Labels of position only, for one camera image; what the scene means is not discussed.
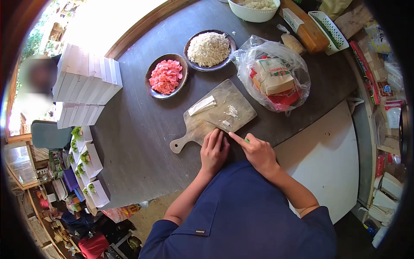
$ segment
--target hand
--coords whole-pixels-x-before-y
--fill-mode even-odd
[[[216,175],[224,164],[229,153],[230,144],[226,137],[223,137],[223,131],[218,128],[208,133],[204,138],[201,147],[201,173]]]
[[[230,132],[229,136],[241,146],[247,160],[264,178],[269,180],[278,173],[280,166],[276,162],[276,154],[269,142],[255,138],[251,133],[246,136],[250,143],[233,132]]]

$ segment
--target knife blade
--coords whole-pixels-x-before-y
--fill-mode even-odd
[[[206,122],[208,122],[208,123],[210,123],[211,125],[213,125],[214,127],[216,127],[216,128],[218,128],[218,129],[220,129],[220,130],[222,130],[222,131],[224,131],[225,133],[227,133],[227,134],[229,134],[230,133],[230,131],[229,130],[227,130],[226,128],[224,128],[223,126],[220,126],[220,125],[217,125],[217,124],[215,124],[215,123],[212,123],[211,121],[206,121]]]
[[[227,129],[225,129],[223,126],[220,126],[220,125],[217,125],[215,123],[212,123],[211,121],[206,121],[206,122],[210,123],[211,125],[213,125],[214,127],[218,128],[218,129],[221,129],[222,131],[224,131],[227,134],[230,132]]]

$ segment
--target plate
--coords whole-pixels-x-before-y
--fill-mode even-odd
[[[149,79],[151,78],[151,72],[155,69],[155,67],[157,66],[158,63],[160,63],[163,60],[176,60],[178,62],[180,62],[180,66],[183,67],[183,69],[181,70],[181,74],[183,75],[183,78],[180,79],[180,81],[178,82],[178,86],[175,88],[174,92],[172,92],[171,94],[161,94],[155,90],[152,89],[151,84],[149,83]],[[145,75],[145,87],[147,89],[148,94],[155,99],[158,100],[165,100],[168,99],[174,95],[176,95],[182,88],[183,85],[185,84],[186,80],[188,77],[188,65],[187,62],[185,61],[185,59],[178,55],[178,54],[165,54],[162,55],[161,57],[157,58],[148,68],[147,74]]]
[[[191,62],[189,59],[188,59],[188,56],[187,56],[187,51],[188,51],[188,47],[190,46],[190,42],[191,42],[191,40],[194,38],[194,37],[196,37],[196,36],[198,36],[198,35],[200,35],[200,34],[203,34],[203,33],[206,33],[206,32],[216,32],[216,33],[218,33],[218,34],[227,34],[227,36],[226,36],[226,38],[229,40],[229,42],[230,42],[230,53],[229,53],[229,57],[227,57],[223,62],[221,62],[220,64],[217,64],[217,65],[215,65],[215,66],[212,66],[212,67],[210,67],[210,68],[208,68],[208,67],[203,67],[203,66],[200,66],[200,65],[198,65],[198,64],[196,64],[196,63],[193,63],[193,62]],[[193,37],[191,37],[189,40],[188,40],[188,42],[187,42],[187,44],[185,45],[185,48],[184,48],[184,58],[185,58],[185,60],[187,61],[187,63],[189,64],[189,66],[190,67],[192,67],[193,69],[195,69],[195,70],[198,70],[198,71],[201,71],[201,72],[210,72],[210,71],[216,71],[216,70],[219,70],[220,68],[223,68],[223,67],[225,67],[227,64],[229,64],[230,63],[230,54],[233,52],[233,51],[235,51],[237,49],[237,47],[236,47],[236,42],[234,41],[234,39],[227,33],[227,32],[223,32],[223,31],[219,31],[219,30],[206,30],[206,31],[200,31],[199,33],[197,33],[197,34],[195,34]]]

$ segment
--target pink shrimp crackers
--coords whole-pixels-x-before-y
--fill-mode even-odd
[[[178,61],[161,61],[151,72],[149,83],[152,89],[161,94],[171,94],[178,86],[178,81],[183,78],[183,75],[180,74],[182,69],[183,67]]]

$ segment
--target dark gray table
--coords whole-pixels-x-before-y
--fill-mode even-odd
[[[102,209],[147,201],[187,187],[201,167],[200,146],[189,142],[179,154],[169,143],[185,134],[183,113],[196,101],[230,78],[257,111],[258,116],[237,133],[252,133],[272,146],[306,128],[338,105],[357,87],[355,76],[342,53],[304,55],[310,77],[310,95],[304,105],[285,113],[268,111],[255,101],[237,78],[231,63],[222,70],[202,73],[190,70],[184,88],[173,98],[151,98],[144,87],[150,64],[166,53],[183,54],[188,39],[199,31],[218,29],[233,36],[241,46],[252,34],[281,41],[277,24],[288,27],[275,15],[266,23],[244,22],[228,4],[217,0],[198,1],[160,21],[118,60],[123,89],[111,99],[96,125],[94,143],[102,159],[98,179],[104,182],[110,203]],[[245,159],[231,142],[228,162]]]

